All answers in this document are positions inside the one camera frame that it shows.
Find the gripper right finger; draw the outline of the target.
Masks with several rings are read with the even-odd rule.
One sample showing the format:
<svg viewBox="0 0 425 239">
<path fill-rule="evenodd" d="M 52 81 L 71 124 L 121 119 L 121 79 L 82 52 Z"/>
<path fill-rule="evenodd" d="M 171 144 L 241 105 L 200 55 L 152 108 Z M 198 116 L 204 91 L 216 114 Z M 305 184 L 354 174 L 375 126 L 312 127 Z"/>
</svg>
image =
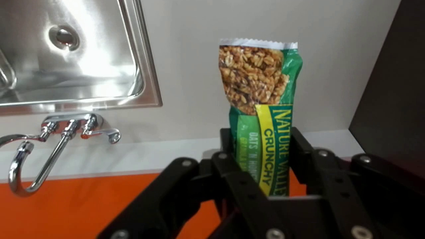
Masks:
<svg viewBox="0 0 425 239">
<path fill-rule="evenodd" d="M 425 239 L 425 178 L 369 153 L 342 158 L 291 128 L 290 166 L 341 239 Z"/>
</svg>

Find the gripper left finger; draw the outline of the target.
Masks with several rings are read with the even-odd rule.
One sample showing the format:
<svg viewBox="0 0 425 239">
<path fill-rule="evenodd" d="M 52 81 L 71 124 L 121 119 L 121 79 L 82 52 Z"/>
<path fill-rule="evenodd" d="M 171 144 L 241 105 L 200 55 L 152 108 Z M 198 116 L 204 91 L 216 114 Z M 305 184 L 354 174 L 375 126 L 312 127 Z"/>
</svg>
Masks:
<svg viewBox="0 0 425 239">
<path fill-rule="evenodd" d="M 97 239 L 177 239 L 210 200 L 220 223 L 207 239 L 287 239 L 268 198 L 227 150 L 200 162 L 174 159 Z"/>
</svg>

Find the chrome tap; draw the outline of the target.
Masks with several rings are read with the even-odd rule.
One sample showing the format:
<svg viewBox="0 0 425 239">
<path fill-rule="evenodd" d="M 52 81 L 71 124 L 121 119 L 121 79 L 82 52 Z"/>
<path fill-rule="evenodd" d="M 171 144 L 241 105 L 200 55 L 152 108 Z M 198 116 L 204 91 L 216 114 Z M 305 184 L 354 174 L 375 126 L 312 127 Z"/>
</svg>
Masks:
<svg viewBox="0 0 425 239">
<path fill-rule="evenodd" d="M 8 171 L 9 189 L 19 197 L 29 197 L 35 194 L 47 179 L 68 142 L 76 135 L 79 135 L 82 139 L 105 135 L 111 145 L 120 141 L 122 135 L 119 129 L 103 128 L 103 123 L 104 118 L 96 113 L 53 115 L 43 120 L 41 131 L 37 135 L 10 134 L 0 137 L 0 148 L 11 142 L 21 141 Z M 24 187 L 22 185 L 22 168 L 25 160 L 34 149 L 34 141 L 46 142 L 53 134 L 61 136 L 59 142 L 30 186 Z"/>
</svg>

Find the stainless steel sink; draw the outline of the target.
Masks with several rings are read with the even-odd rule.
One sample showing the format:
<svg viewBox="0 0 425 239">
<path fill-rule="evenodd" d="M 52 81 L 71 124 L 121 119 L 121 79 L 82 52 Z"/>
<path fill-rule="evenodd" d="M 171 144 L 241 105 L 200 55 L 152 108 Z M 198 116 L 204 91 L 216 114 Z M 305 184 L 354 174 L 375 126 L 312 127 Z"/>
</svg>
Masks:
<svg viewBox="0 0 425 239">
<path fill-rule="evenodd" d="M 142 0 L 0 0 L 0 116 L 162 105 Z"/>
</svg>

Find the green granola bar packet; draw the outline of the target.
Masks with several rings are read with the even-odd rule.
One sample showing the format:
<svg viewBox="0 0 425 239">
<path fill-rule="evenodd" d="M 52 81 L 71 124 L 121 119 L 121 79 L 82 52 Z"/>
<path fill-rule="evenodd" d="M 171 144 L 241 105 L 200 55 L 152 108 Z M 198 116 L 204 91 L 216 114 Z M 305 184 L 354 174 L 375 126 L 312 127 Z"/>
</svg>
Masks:
<svg viewBox="0 0 425 239">
<path fill-rule="evenodd" d="M 267 196 L 289 194 L 293 104 L 302 65 L 297 42 L 219 42 L 218 67 L 231 106 L 235 160 Z"/>
</svg>

